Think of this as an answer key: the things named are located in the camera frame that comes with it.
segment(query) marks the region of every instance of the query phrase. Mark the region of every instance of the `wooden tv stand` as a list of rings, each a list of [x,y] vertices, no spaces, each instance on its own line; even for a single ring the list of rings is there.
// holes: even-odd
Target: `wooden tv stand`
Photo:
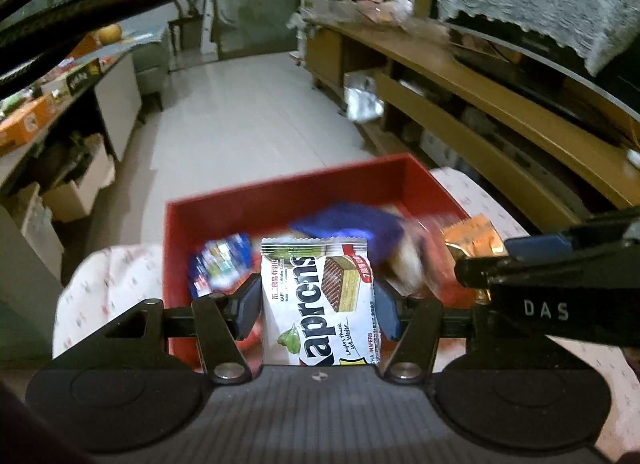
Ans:
[[[461,121],[402,86],[393,78],[397,64],[428,78],[479,108],[563,165],[604,196],[616,208],[640,205],[640,171],[616,148],[569,123],[482,74],[458,63],[443,46],[413,38],[399,30],[379,30],[355,24],[323,25],[307,40],[306,68],[316,85],[326,85],[342,98],[345,72],[382,67],[376,74],[380,99],[409,116],[471,164],[543,232],[581,221],[519,164]],[[381,154],[408,151],[394,134],[395,113],[361,127]]]

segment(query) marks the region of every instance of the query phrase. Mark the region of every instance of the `purple snack package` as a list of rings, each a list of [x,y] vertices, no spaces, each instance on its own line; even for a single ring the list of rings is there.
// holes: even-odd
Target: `purple snack package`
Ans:
[[[338,202],[289,224],[314,238],[357,237],[367,240],[371,264],[391,255],[402,238],[401,219],[381,209],[357,202]]]

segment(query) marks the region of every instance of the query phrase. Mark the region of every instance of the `cardboard box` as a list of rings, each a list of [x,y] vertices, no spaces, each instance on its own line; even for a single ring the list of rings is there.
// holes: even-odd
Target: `cardboard box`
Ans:
[[[0,123],[0,155],[31,141],[57,111],[50,94],[34,99],[15,110]]]
[[[53,212],[53,220],[71,222],[87,217],[101,188],[113,182],[113,159],[107,155],[101,134],[85,139],[94,158],[82,177],[46,191],[42,202]]]
[[[74,96],[84,87],[94,82],[95,78],[100,78],[100,59],[94,58],[92,61],[82,64],[68,72],[62,73],[52,82],[42,85],[42,91],[46,94],[59,90],[64,94]]]

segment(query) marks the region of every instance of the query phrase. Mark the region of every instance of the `wafer illustration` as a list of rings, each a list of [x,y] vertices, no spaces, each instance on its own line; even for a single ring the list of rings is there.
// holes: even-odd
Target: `wafer illustration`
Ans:
[[[321,288],[336,313],[354,311],[360,288],[360,275],[355,264],[347,257],[327,257]]]

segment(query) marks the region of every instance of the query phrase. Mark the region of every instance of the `green leaf graphic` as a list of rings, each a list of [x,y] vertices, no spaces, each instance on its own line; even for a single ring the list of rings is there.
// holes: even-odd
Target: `green leaf graphic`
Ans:
[[[286,347],[287,350],[291,354],[299,354],[300,353],[300,335],[298,334],[298,329],[296,329],[296,324],[294,323],[291,329],[286,330],[277,339],[278,345],[282,345]]]

